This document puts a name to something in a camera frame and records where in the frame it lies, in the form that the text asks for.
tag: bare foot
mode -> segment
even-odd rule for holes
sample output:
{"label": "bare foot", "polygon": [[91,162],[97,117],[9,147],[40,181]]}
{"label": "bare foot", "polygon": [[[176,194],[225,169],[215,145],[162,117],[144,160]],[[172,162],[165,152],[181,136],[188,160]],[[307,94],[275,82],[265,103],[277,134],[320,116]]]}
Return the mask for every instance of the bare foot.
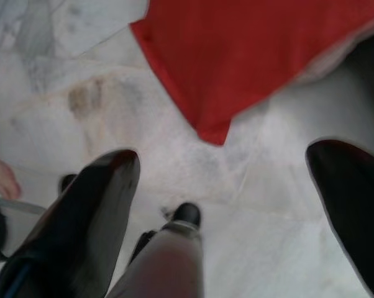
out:
{"label": "bare foot", "polygon": [[12,169],[3,161],[0,161],[0,195],[8,200],[16,200],[21,195],[21,188]]}

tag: red cloth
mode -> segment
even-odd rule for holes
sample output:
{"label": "red cloth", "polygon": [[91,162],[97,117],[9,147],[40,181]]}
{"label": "red cloth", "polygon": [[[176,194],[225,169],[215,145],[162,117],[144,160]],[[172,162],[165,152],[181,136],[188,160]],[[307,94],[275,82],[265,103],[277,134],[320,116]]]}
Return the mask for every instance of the red cloth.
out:
{"label": "red cloth", "polygon": [[132,30],[198,135],[222,145],[240,111],[374,18],[374,0],[151,0]]}

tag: red pillow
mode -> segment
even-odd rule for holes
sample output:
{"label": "red pillow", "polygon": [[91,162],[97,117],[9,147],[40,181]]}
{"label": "red pillow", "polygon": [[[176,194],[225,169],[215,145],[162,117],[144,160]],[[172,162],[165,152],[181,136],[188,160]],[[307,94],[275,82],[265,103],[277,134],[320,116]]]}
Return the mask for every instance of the red pillow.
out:
{"label": "red pillow", "polygon": [[198,135],[222,145],[237,113],[374,19],[374,0],[151,0],[132,30]]}

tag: marble floor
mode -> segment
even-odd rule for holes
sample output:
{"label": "marble floor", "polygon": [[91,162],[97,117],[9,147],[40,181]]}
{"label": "marble floor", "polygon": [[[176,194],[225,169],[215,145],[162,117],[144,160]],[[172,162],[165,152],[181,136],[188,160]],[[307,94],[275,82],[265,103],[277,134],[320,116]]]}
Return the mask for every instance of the marble floor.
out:
{"label": "marble floor", "polygon": [[374,151],[374,102],[348,63],[240,114],[200,141],[127,27],[146,0],[0,0],[0,158],[22,200],[48,207],[58,178],[109,150],[142,172],[114,279],[160,208],[203,209],[207,297],[369,297],[332,234],[304,152],[338,137]]}

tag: floor stain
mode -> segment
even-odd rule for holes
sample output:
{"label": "floor stain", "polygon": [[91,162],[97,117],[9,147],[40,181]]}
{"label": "floor stain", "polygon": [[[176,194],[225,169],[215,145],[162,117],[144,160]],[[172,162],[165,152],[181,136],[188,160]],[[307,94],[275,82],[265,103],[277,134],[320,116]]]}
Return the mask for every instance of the floor stain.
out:
{"label": "floor stain", "polygon": [[78,120],[86,119],[102,106],[103,80],[92,79],[68,93],[68,108]]}

